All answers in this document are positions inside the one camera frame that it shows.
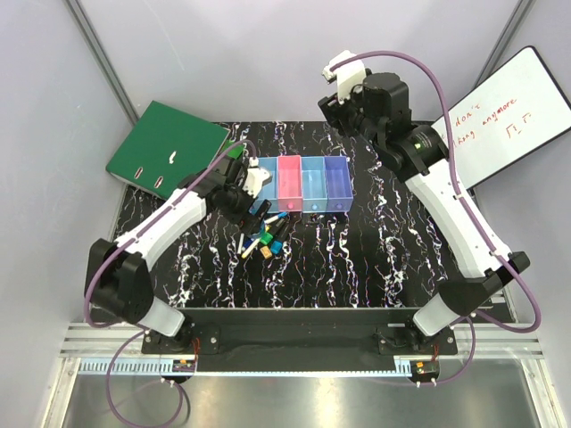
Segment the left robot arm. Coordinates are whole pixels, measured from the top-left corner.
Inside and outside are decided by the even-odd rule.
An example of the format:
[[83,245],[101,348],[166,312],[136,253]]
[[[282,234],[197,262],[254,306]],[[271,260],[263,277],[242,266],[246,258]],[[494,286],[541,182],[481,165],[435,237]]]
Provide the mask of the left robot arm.
[[218,211],[246,234],[259,229],[266,207],[251,207],[272,180],[259,166],[205,169],[186,177],[169,199],[131,231],[110,242],[99,239],[88,255],[84,317],[96,306],[117,320],[157,333],[172,352],[186,351],[193,321],[155,294],[151,270],[161,255],[191,226]]

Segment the orange small eraser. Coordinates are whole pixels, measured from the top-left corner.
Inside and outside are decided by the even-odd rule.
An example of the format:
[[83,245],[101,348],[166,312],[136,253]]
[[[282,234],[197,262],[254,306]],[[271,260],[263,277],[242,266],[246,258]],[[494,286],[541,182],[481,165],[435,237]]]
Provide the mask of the orange small eraser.
[[265,259],[269,259],[272,256],[271,251],[266,247],[261,249],[261,254]]

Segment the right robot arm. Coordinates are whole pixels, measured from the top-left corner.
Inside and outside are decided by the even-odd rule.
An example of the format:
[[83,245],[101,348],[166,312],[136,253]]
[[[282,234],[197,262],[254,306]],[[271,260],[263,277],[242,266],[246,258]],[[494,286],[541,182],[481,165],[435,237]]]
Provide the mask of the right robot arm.
[[527,269],[530,259],[495,236],[481,213],[468,215],[474,203],[450,177],[448,149],[431,126],[413,123],[409,88],[398,75],[368,69],[323,75],[337,84],[335,94],[318,103],[327,123],[341,136],[361,137],[372,146],[382,165],[425,206],[457,261],[462,277],[440,283],[393,341],[425,353],[445,327],[474,313]]

